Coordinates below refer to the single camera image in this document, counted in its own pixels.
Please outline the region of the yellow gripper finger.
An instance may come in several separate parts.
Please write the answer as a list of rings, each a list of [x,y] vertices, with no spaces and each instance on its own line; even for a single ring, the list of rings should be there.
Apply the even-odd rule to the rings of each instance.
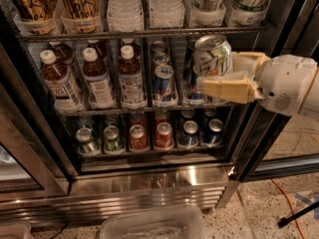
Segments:
[[[247,71],[254,74],[269,57],[261,52],[232,52],[232,64],[234,72]]]
[[[258,86],[246,76],[240,79],[199,77],[197,86],[208,97],[237,104],[247,104],[263,99],[263,94],[258,90]]]

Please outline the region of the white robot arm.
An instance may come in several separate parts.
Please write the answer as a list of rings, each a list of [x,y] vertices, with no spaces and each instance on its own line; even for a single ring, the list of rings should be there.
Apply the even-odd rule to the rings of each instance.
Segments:
[[[232,54],[233,72],[226,76],[200,76],[202,93],[231,103],[258,101],[270,112],[319,120],[319,67],[307,57],[259,52]]]

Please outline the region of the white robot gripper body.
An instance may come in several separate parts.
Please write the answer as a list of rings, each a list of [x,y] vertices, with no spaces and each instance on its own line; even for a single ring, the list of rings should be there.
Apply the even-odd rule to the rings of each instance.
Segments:
[[[291,117],[318,116],[318,63],[305,57],[282,55],[264,62],[255,77],[268,111]]]

